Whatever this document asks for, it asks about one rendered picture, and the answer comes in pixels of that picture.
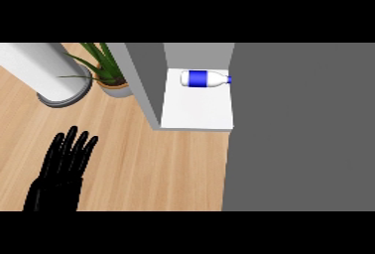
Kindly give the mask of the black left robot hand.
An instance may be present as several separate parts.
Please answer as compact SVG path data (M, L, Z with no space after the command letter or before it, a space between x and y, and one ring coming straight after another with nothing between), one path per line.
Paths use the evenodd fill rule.
M79 209L89 165L98 136L79 135L79 127L60 133L52 141L42 170L35 179L24 203L24 211L74 212Z

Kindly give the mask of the grey cabinet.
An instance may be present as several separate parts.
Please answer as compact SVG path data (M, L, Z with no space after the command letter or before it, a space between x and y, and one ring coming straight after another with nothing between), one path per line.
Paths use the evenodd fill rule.
M228 75L235 45L111 43L131 90L156 130L229 132L235 127L232 86L187 87L185 70Z

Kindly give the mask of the dark grey cabinet door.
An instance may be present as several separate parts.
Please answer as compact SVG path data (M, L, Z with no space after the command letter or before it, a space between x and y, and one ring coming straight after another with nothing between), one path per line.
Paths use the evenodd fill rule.
M375 210L375 44L238 44L228 210Z

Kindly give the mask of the white paper towel roll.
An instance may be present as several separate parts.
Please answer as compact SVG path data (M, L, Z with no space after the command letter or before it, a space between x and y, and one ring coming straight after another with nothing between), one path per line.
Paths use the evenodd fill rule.
M0 65L54 108L76 104L92 89L92 72L61 43L0 43Z

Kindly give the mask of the green potted plant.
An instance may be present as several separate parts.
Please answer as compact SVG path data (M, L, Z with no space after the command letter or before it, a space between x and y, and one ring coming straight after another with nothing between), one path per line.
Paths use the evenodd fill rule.
M97 60L97 64L67 53L67 56L77 60L94 72L94 76L80 75L80 78L95 80L108 96L114 98L129 97L133 92L107 43L100 45L82 43L82 46Z

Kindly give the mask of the white bottle with blue label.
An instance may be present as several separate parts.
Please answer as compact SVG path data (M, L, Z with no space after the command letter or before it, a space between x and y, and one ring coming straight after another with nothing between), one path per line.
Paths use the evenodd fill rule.
M206 88L231 84L232 77L210 70L184 70L181 84L187 87Z

